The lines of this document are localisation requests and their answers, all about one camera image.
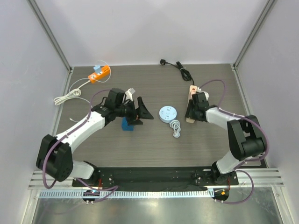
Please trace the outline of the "blue cube socket adapter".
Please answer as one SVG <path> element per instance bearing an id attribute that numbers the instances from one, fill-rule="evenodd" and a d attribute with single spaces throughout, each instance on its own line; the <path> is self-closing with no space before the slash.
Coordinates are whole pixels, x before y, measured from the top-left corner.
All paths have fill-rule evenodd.
<path id="1" fill-rule="evenodd" d="M 123 131 L 133 131 L 134 127 L 129 125 L 126 118 L 122 119 L 121 128 Z"/>

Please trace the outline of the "light blue round power socket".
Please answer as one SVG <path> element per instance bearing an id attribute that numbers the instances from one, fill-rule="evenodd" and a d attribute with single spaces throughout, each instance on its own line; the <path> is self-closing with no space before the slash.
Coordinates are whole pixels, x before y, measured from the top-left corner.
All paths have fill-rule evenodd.
<path id="1" fill-rule="evenodd" d="M 181 126 L 179 120 L 177 120 L 177 110 L 172 106 L 164 106 L 159 110 L 159 118 L 162 122 L 169 124 L 173 130 L 173 137 L 179 138 L 181 132 Z"/>

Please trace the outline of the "beige power strip red sockets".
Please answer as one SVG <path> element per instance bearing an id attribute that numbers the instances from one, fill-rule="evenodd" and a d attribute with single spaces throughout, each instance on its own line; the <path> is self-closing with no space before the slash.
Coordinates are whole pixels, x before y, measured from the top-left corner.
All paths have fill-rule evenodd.
<path id="1" fill-rule="evenodd" d="M 188 102 L 187 102 L 187 110 L 186 110 L 186 113 L 185 113 L 185 120 L 187 123 L 191 123 L 193 124 L 195 122 L 194 119 L 192 119 L 189 115 L 189 112 L 190 112 L 190 106 L 189 106 L 189 103 L 190 103 L 190 100 L 192 100 L 192 95 L 196 94 L 196 93 L 199 93 L 201 92 L 201 88 L 195 86 L 195 85 L 191 85 L 189 87 L 189 93 L 188 93 Z"/>

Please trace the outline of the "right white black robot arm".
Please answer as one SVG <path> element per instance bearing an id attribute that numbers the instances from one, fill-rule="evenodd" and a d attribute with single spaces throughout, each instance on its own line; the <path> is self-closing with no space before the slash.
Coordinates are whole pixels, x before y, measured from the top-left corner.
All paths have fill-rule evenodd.
<path id="1" fill-rule="evenodd" d="M 233 114 L 210 105 L 203 91 L 189 95 L 185 118 L 214 124 L 228 132 L 229 151 L 211 167 L 215 184 L 224 184 L 237 167 L 266 154 L 268 142 L 257 117 Z"/>

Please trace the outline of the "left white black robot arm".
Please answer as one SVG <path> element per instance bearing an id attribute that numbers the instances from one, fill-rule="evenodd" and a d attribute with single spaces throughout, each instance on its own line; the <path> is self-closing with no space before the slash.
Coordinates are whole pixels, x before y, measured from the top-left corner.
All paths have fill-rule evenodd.
<path id="1" fill-rule="evenodd" d="M 71 128 L 56 136 L 44 136 L 36 160 L 43 181 L 46 182 L 46 176 L 49 175 L 58 182 L 78 178 L 90 187 L 95 186 L 99 182 L 96 167 L 86 161 L 75 161 L 72 155 L 80 144 L 117 117 L 125 118 L 130 126 L 142 125 L 143 119 L 154 118 L 142 97 L 134 101 L 134 92 L 133 88 L 127 91 L 112 88 L 103 102 L 90 106 L 88 114 Z"/>

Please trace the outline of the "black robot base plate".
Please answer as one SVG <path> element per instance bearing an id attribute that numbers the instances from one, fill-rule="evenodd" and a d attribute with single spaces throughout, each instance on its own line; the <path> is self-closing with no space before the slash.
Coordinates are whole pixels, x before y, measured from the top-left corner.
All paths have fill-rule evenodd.
<path id="1" fill-rule="evenodd" d="M 96 168 L 86 184 L 103 189 L 118 186 L 119 191 L 163 192 L 197 191 L 207 186 L 236 186 L 235 171 L 218 175 L 211 167 L 106 167 Z"/>

